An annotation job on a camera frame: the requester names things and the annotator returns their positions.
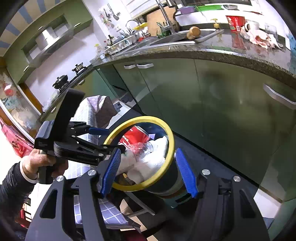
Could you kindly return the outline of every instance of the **dish rack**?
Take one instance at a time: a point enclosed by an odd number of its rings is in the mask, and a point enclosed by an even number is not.
[[[115,53],[127,48],[128,46],[131,46],[135,42],[137,42],[137,37],[135,35],[131,35],[131,36],[117,42],[116,44],[113,44],[112,46],[107,48],[105,50],[105,52],[112,55],[112,54],[115,54]]]

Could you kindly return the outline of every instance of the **yellow trash can ring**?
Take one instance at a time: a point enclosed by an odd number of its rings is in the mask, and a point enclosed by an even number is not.
[[[167,155],[165,157],[165,162],[163,163],[161,168],[146,181],[131,186],[124,186],[114,182],[112,187],[121,191],[138,191],[155,184],[166,173],[174,159],[175,141],[172,130],[170,129],[168,124],[165,123],[163,120],[152,116],[140,116],[122,123],[120,126],[118,126],[114,131],[110,133],[110,135],[105,140],[104,144],[117,145],[121,137],[125,134],[125,132],[127,132],[132,126],[140,123],[152,123],[161,127],[161,129],[164,130],[166,136],[168,137]]]

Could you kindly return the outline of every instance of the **wooden cutting board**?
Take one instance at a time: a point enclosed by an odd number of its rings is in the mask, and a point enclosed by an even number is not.
[[[173,19],[175,8],[169,8],[168,6],[166,6],[165,12],[167,13],[168,18],[172,21],[172,23],[174,25],[176,24],[178,25],[178,22],[176,22]],[[158,34],[161,34],[160,27],[156,24],[157,22],[160,22],[162,25],[163,25],[163,22],[165,22],[165,18],[160,9],[147,15],[148,32],[151,34],[151,36],[156,36],[156,31]]]

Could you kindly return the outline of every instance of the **hand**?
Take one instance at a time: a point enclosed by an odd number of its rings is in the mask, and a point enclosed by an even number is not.
[[[24,156],[22,163],[22,169],[24,174],[31,180],[37,178],[37,172],[39,167],[53,166],[56,163],[54,156],[40,154],[40,150],[33,149],[28,156]],[[52,173],[52,177],[63,175],[65,170],[68,169],[68,160],[58,166],[58,169]]]

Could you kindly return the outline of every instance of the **yellow rim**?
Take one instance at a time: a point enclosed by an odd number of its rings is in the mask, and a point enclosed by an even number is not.
[[[114,187],[115,189],[118,189],[121,191],[138,191],[138,190],[142,190],[144,188],[147,188],[147,187],[151,186],[152,184],[156,183],[166,173],[170,164],[173,161],[175,142],[174,142],[174,136],[173,136],[172,130],[170,129],[168,124],[165,123],[163,120],[153,117],[153,116],[140,116],[140,117],[136,117],[136,118],[130,119],[130,120],[122,123],[114,131],[111,132],[111,134],[105,140],[104,144],[105,145],[111,144],[113,139],[122,130],[124,130],[125,128],[127,128],[129,126],[135,125],[137,123],[142,123],[142,122],[154,123],[154,124],[160,126],[161,128],[163,128],[164,131],[166,132],[166,134],[168,135],[168,153],[165,158],[165,162],[161,166],[161,168],[151,178],[147,179],[146,181],[139,183],[139,184],[132,185],[132,186],[123,186],[123,185],[120,185],[116,182],[113,182],[112,187]]]

